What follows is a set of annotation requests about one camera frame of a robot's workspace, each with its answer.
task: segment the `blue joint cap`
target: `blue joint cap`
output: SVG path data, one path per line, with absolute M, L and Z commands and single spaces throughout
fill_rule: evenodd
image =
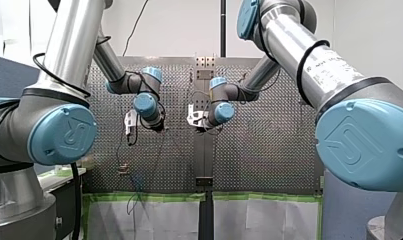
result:
M 158 68 L 146 67 L 146 68 L 142 69 L 142 73 L 151 75 L 151 77 L 155 78 L 160 83 L 163 83 L 163 73 Z
M 327 110 L 316 127 L 326 168 L 365 190 L 403 192 L 403 108 L 353 99 Z
M 157 102 L 149 93 L 140 93 L 133 100 L 133 107 L 141 117 L 146 118 L 155 113 Z
M 91 149 L 96 131 L 97 124 L 89 109 L 65 104 L 49 111 L 35 124 L 27 149 L 36 163 L 70 164 Z
M 215 88 L 215 87 L 217 87 L 217 86 L 219 86 L 219 85 L 225 84 L 225 83 L 227 83 L 226 78 L 224 78 L 224 77 L 215 77 L 215 78 L 210 80 L 210 90 Z
M 258 0 L 243 0 L 239 9 L 237 32 L 238 37 L 248 40 L 254 29 L 257 17 Z
M 233 116 L 235 116 L 235 108 L 227 102 L 220 103 L 214 110 L 214 117 L 218 123 L 228 122 Z
M 109 92 L 111 94 L 117 94 L 116 92 L 113 91 L 113 89 L 111 88 L 111 85 L 108 81 L 105 81 L 105 88 L 107 89 L 107 92 Z

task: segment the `white cloth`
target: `white cloth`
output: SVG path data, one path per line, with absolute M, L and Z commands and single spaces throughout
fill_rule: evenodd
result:
M 215 240 L 317 240 L 320 207 L 284 198 L 215 200 Z
M 199 202 L 137 202 L 129 215 L 127 202 L 95 202 L 87 239 L 198 240 L 198 213 Z

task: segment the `green tape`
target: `green tape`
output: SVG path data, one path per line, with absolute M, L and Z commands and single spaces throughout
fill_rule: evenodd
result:
M 88 240 L 90 206 L 91 206 L 90 199 L 83 197 L 83 240 Z
M 117 193 L 97 193 L 85 194 L 83 198 L 90 203 L 94 202 L 124 202 L 133 198 L 138 202 L 201 202 L 205 201 L 204 193 L 194 194 L 159 194 L 159 193 L 133 193 L 133 192 L 117 192 Z
M 322 216 L 322 210 L 323 210 L 323 197 L 320 196 L 319 200 L 319 211 L 317 213 L 317 240 L 322 240 L 322 224 L 323 224 L 323 216 Z
M 72 176 L 73 173 L 71 172 L 71 169 L 67 169 L 67 170 L 59 170 L 55 176 L 57 177 L 70 177 Z
M 232 200 L 270 200 L 270 201 L 286 201 L 286 202 L 304 202 L 316 203 L 321 201 L 321 196 L 305 196 L 305 195 L 290 195 L 290 194 L 273 194 L 259 192 L 214 192 L 213 199 L 215 201 L 232 201 Z
M 49 176 L 51 174 L 52 174 L 52 172 L 48 171 L 48 172 L 44 172 L 44 173 L 39 174 L 38 177 L 46 177 L 46 176 Z
M 213 192 L 213 200 L 215 201 L 237 201 L 248 200 L 249 192 Z

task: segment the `metal pegboard panel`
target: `metal pegboard panel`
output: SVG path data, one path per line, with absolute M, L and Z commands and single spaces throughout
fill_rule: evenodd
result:
M 237 83 L 257 62 L 216 59 L 216 72 Z M 216 139 L 214 190 L 320 194 L 315 111 L 300 104 L 293 80 L 282 71 L 258 101 L 235 107 L 236 116 Z
M 92 155 L 95 167 L 84 179 L 89 192 L 145 191 L 194 192 L 194 130 L 186 123 L 193 58 L 120 59 L 129 71 L 154 66 L 163 71 L 161 102 L 166 108 L 163 133 L 138 127 L 135 146 L 128 147 L 123 137 L 123 119 L 132 106 L 134 95 L 112 95 L 105 89 L 105 78 L 94 65 L 89 78 L 91 110 L 98 122 L 98 137 Z M 120 166 L 128 164 L 128 174 Z

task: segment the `printed label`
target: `printed label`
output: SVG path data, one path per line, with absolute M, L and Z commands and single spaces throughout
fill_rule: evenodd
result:
M 326 50 L 317 60 L 308 59 L 304 70 L 325 92 L 334 90 L 340 84 L 348 84 L 363 77 L 332 50 Z

